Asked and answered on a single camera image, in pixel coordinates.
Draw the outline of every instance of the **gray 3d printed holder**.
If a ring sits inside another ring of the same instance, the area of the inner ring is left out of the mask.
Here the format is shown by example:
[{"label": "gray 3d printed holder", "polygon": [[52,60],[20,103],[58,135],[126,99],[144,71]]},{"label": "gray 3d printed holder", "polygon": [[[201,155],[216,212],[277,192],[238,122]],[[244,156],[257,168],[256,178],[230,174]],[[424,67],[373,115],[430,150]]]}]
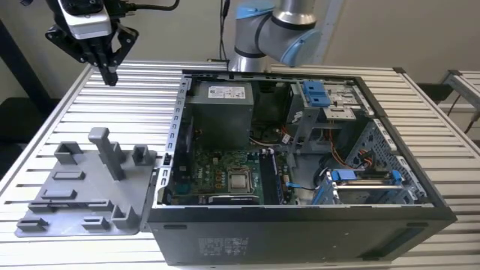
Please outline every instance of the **gray 3d printed holder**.
[{"label": "gray 3d printed holder", "polygon": [[76,142],[58,145],[58,162],[17,222],[17,237],[138,232],[157,153],[146,145],[121,151],[108,134],[106,128],[88,134],[98,151],[81,151]]}]

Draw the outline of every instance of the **motherboard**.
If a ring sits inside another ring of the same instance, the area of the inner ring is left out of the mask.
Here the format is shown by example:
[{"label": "motherboard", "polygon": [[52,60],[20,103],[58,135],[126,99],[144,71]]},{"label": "motherboard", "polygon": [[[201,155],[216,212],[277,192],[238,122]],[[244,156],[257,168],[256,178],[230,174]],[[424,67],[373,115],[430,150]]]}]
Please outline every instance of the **motherboard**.
[{"label": "motherboard", "polygon": [[[244,151],[197,148],[189,171],[189,179],[174,183],[173,204],[210,204],[212,199],[222,196],[253,198],[254,204],[269,204],[272,196],[277,203],[290,198],[285,188],[290,178],[285,153],[266,155],[256,148]],[[272,188],[264,191],[264,185]]]}]

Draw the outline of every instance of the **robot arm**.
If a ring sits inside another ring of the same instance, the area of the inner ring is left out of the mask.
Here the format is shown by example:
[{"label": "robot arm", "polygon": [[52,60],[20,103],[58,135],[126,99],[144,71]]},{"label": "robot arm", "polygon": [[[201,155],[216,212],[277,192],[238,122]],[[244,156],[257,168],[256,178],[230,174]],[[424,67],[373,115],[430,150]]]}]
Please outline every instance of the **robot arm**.
[{"label": "robot arm", "polygon": [[320,43],[313,5],[314,0],[281,0],[277,7],[266,1],[238,5],[229,70],[268,71],[266,56],[290,67],[306,62]]},{"label": "robot arm", "polygon": [[[169,7],[133,4],[122,0],[45,0],[53,12],[54,25],[46,39],[80,63],[97,67],[106,85],[117,83],[116,69],[133,47],[138,32],[121,25],[120,18],[140,9],[170,11]],[[24,5],[32,0],[22,0]],[[112,50],[117,34],[120,48]]]}]

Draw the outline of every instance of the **aluminum table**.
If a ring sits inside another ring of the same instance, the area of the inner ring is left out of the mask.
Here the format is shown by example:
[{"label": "aluminum table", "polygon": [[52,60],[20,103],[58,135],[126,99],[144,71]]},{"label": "aluminum table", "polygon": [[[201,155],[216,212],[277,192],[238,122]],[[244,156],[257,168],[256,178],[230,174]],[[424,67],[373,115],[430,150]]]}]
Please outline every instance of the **aluminum table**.
[{"label": "aluminum table", "polygon": [[[85,68],[21,156],[0,181],[0,266],[13,269],[173,269],[150,233],[133,236],[17,238],[24,216],[56,159],[61,141],[86,139],[108,127],[122,149],[164,144],[182,69],[218,70],[222,63],[126,61],[116,87]],[[450,205],[458,221],[390,264],[324,265],[324,269],[480,269],[480,149],[421,92],[406,74],[389,68],[273,66],[273,72],[361,76],[400,135]],[[318,269],[320,264],[217,265],[218,269]],[[209,266],[182,269],[210,269]]]}]

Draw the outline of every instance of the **circuit board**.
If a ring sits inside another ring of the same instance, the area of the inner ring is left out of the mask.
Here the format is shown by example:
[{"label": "circuit board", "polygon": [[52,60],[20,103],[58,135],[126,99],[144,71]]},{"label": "circuit board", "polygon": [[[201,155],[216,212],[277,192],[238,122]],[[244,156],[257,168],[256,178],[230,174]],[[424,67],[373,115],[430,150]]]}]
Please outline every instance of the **circuit board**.
[{"label": "circuit board", "polygon": [[256,148],[244,151],[197,148],[193,157],[190,180],[174,184],[173,204],[202,205],[208,197],[218,195],[257,196],[258,203],[264,204],[268,203],[264,197],[265,181],[268,193],[278,197],[277,204],[290,201],[292,191],[286,189],[285,181],[292,178],[285,153],[274,153],[274,163],[270,162],[272,158],[266,158],[272,169],[266,171],[269,178],[265,179],[261,178],[265,168],[260,167],[260,159],[265,156]]},{"label": "circuit board", "polygon": [[[253,195],[262,204],[258,156],[257,151],[208,151],[197,148],[190,182],[176,183],[173,199],[180,205],[204,204],[205,198],[213,195]],[[229,182],[232,179],[244,182],[234,186]]]}]

